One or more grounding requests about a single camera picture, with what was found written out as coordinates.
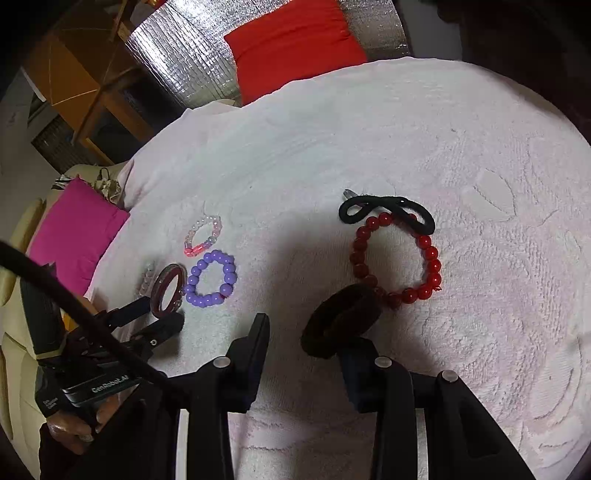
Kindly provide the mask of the person left hand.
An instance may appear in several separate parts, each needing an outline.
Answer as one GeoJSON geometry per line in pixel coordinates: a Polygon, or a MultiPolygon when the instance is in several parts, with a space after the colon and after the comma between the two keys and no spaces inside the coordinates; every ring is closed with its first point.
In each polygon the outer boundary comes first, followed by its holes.
{"type": "Polygon", "coordinates": [[[112,418],[120,406],[118,395],[104,400],[96,411],[96,426],[91,427],[85,421],[68,412],[51,415],[46,423],[51,437],[76,455],[82,455],[92,442],[93,435],[99,433],[112,418]]]}

